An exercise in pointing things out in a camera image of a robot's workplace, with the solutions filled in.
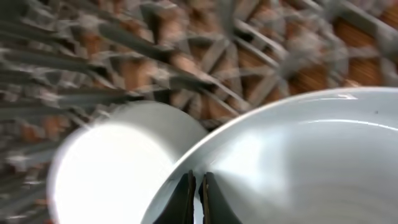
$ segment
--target wire rack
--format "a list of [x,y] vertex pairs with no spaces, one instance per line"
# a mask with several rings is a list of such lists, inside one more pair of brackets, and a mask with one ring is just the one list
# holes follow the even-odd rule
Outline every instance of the wire rack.
[[386,0],[0,1],[1,178],[18,186],[0,185],[0,221],[49,220],[36,174],[128,101],[213,130],[299,93],[397,86],[397,27]]

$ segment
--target metal rack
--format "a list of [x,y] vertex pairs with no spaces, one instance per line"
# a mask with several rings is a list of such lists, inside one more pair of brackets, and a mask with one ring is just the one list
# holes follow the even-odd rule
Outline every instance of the metal rack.
[[[213,130],[297,93],[397,86],[395,11],[390,1],[1,1],[0,179],[21,185],[68,133],[128,101],[173,105]],[[353,74],[354,61],[380,75]],[[49,219],[35,202],[44,184],[27,186],[12,196],[26,199],[0,200],[1,221]]]

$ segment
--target shiny white surface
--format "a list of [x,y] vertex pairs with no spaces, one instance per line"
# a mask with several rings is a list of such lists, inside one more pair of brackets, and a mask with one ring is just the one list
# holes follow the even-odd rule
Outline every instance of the shiny white surface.
[[340,89],[245,114],[179,160],[143,223],[189,169],[213,172],[245,224],[398,223],[397,102],[395,88]]
[[77,131],[53,161],[52,215],[60,224],[139,223],[175,162],[205,134],[187,114],[149,102]]

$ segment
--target dish rack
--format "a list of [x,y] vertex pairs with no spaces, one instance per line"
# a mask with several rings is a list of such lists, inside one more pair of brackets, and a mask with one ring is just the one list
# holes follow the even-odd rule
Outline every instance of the dish rack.
[[0,1],[0,222],[50,223],[57,146],[117,105],[211,131],[290,95],[397,86],[397,27],[386,0]]

